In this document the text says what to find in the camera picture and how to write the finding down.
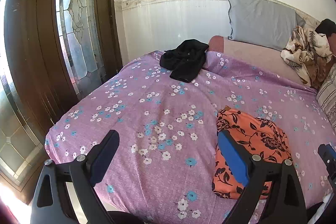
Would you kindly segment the orange black floral garment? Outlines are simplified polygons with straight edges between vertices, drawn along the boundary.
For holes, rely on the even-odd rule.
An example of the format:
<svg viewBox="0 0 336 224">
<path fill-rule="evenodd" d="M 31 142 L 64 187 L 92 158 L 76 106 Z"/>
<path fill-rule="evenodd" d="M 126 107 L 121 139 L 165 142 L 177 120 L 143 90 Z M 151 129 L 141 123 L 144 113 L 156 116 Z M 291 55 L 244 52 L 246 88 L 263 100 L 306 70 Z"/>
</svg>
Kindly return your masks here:
<svg viewBox="0 0 336 224">
<path fill-rule="evenodd" d="M 281 163 L 291 160 L 288 138 L 283 130 L 268 119 L 253 116 L 226 106 L 218 112 L 217 131 L 227 129 L 234 141 L 242 145 L 250 154 L 257 154 L 267 162 Z M 237 182 L 228 164 L 215 148 L 215 173 L 212 182 L 213 192 L 221 198 L 237 200 L 244 186 Z"/>
</svg>

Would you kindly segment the striped pillow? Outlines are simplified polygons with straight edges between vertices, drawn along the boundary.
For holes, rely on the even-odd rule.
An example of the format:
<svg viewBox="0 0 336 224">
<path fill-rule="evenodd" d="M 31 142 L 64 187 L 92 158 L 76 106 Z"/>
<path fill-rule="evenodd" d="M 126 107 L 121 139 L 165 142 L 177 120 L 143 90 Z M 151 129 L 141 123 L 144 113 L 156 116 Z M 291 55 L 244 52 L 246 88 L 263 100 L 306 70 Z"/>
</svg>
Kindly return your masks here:
<svg viewBox="0 0 336 224">
<path fill-rule="evenodd" d="M 333 65 L 317 93 L 317 102 L 327 116 L 333 130 L 336 125 L 336 68 Z"/>
</svg>

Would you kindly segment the beige floral blanket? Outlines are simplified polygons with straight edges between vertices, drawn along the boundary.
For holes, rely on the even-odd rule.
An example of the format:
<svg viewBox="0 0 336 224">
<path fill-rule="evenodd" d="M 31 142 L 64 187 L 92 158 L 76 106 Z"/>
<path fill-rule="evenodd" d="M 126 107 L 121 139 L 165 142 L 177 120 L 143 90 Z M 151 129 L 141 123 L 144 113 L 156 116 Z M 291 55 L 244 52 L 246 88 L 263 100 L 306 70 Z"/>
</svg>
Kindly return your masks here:
<svg viewBox="0 0 336 224">
<path fill-rule="evenodd" d="M 281 58 L 299 76 L 303 85 L 319 90 L 335 64 L 326 34 L 296 26 L 281 51 Z"/>
</svg>

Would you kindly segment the pink mattress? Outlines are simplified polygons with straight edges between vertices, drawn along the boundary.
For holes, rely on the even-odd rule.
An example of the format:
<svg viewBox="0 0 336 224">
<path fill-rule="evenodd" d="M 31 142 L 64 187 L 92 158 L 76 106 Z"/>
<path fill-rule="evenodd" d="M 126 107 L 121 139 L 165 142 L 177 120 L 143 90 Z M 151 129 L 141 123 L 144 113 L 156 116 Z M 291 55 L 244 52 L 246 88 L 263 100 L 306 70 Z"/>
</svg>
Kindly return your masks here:
<svg viewBox="0 0 336 224">
<path fill-rule="evenodd" d="M 297 73 L 282 60 L 280 52 L 277 50 L 229 40 L 223 36 L 213 36 L 209 40 L 209 50 L 224 53 L 225 55 L 255 65 L 274 74 L 278 74 L 280 77 L 303 85 Z"/>
</svg>

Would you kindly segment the purple floral bedsheet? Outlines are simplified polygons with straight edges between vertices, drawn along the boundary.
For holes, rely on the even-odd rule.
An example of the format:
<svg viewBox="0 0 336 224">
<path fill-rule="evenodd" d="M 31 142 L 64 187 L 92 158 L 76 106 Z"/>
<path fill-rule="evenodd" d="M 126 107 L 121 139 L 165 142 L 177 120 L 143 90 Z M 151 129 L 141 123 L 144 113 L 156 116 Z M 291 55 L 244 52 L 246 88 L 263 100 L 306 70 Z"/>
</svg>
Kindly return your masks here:
<svg viewBox="0 0 336 224">
<path fill-rule="evenodd" d="M 215 161 L 216 121 L 230 107 L 284 131 L 306 206 L 331 192 L 317 150 L 335 145 L 335 132 L 313 89 L 214 51 L 184 83 L 161 55 L 130 62 L 64 114 L 46 136 L 50 158 L 86 155 L 114 129 L 120 145 L 95 188 L 102 200 L 152 223 L 221 223 L 235 201 L 213 192 L 216 182 L 231 185 Z"/>
</svg>

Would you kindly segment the black garment on far side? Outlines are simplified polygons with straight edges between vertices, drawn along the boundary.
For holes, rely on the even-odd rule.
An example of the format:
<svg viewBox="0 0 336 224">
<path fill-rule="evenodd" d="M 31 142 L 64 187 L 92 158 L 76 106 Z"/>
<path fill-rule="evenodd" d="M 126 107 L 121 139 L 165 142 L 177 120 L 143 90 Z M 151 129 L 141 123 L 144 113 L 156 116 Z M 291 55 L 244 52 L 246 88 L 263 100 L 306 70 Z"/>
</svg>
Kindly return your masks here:
<svg viewBox="0 0 336 224">
<path fill-rule="evenodd" d="M 322 20 L 319 26 L 315 29 L 318 34 L 325 34 L 330 37 L 333 33 L 336 33 L 336 24 L 330 19 L 326 18 Z"/>
</svg>

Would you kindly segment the grey pillow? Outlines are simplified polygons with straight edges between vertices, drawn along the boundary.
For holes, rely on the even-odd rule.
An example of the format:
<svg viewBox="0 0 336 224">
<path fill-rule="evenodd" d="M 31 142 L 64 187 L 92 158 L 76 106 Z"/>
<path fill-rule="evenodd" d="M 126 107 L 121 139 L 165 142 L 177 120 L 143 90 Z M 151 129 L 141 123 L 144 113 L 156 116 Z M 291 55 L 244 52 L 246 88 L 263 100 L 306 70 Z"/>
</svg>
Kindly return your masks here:
<svg viewBox="0 0 336 224">
<path fill-rule="evenodd" d="M 292 8 L 268 0 L 228 0 L 230 40 L 277 51 L 287 45 L 293 29 L 306 21 Z"/>
</svg>

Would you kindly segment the brown wooden door with glass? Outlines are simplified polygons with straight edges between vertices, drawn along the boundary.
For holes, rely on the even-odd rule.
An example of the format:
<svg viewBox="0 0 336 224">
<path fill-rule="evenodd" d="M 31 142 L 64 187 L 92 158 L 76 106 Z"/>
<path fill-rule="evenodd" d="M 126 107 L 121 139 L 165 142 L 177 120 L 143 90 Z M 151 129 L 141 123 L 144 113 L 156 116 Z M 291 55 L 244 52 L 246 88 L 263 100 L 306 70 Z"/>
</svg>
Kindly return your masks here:
<svg viewBox="0 0 336 224">
<path fill-rule="evenodd" d="M 122 67 L 113 0 L 1 0 L 1 193 L 28 204 L 46 134 Z"/>
</svg>

